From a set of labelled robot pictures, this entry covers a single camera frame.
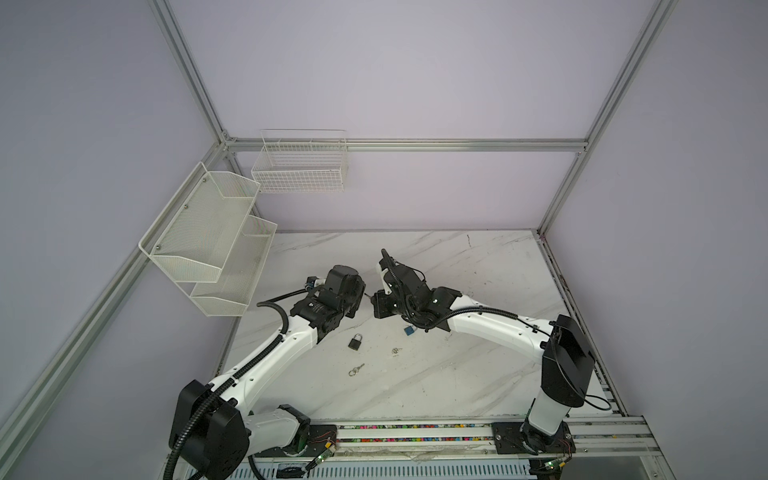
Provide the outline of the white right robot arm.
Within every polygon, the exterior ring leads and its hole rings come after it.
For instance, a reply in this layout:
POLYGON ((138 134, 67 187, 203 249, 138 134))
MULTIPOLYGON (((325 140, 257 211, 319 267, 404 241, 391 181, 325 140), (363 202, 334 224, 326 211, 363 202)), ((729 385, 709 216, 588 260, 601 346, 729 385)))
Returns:
POLYGON ((578 323, 522 316, 482 304, 448 287, 431 288, 418 271, 385 256, 382 288, 371 298, 378 319, 399 316, 429 332, 442 329, 491 341, 540 365, 540 388, 520 427, 522 447, 539 454, 565 433, 565 418, 587 403, 595 355, 578 323))

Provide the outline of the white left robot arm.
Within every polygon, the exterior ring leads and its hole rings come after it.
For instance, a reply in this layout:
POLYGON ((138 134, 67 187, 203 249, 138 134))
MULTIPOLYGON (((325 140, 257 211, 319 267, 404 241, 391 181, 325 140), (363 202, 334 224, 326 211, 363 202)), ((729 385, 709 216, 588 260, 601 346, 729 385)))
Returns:
POLYGON ((281 327, 244 360, 207 383, 190 381, 179 393, 162 476, 173 478, 179 461, 195 468, 194 478, 226 479, 255 453, 293 443, 304 420, 295 410, 277 408, 254 415, 266 388, 301 355, 355 316, 365 283, 352 267, 334 266, 289 311, 275 302, 281 327))

